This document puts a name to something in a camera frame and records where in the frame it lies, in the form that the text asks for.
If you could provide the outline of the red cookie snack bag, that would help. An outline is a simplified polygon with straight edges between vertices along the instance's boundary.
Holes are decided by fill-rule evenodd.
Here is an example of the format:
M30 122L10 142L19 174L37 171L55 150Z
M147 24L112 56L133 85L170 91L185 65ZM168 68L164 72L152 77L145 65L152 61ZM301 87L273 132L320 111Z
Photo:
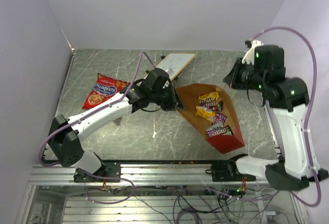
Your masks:
M88 110L96 107L97 105L109 100L112 96L129 84L129 82L113 79L97 73L96 83L86 98L82 109Z

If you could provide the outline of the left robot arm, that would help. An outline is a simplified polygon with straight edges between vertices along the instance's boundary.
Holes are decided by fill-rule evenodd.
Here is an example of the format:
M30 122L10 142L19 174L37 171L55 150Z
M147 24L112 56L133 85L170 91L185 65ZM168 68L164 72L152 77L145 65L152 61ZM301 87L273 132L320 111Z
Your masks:
M95 153L82 147L82 142L98 129L121 117L156 104L163 111L184 108L167 72L160 68L124 87L119 93L83 113L65 118L57 115L51 124L46 143L62 167L75 166L92 181L100 181L106 166Z

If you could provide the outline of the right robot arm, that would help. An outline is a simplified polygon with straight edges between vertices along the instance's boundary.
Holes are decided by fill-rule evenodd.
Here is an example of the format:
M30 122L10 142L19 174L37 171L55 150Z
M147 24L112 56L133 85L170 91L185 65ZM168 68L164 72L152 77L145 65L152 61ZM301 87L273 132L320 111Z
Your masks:
M304 136L310 99L301 78L285 76L284 49L253 41L223 81L236 90L256 90L273 111L283 143L283 155L275 160L241 155L227 167L227 176L239 180L244 174L264 178L279 191L300 191L310 182L328 179L314 154L312 140Z

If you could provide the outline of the red brown paper bag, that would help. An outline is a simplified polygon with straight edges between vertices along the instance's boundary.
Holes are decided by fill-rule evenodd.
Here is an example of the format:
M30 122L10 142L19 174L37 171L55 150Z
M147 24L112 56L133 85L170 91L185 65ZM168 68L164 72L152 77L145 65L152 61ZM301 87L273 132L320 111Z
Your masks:
M179 113L222 154L245 146L229 95L220 87L191 84L177 88L185 109Z

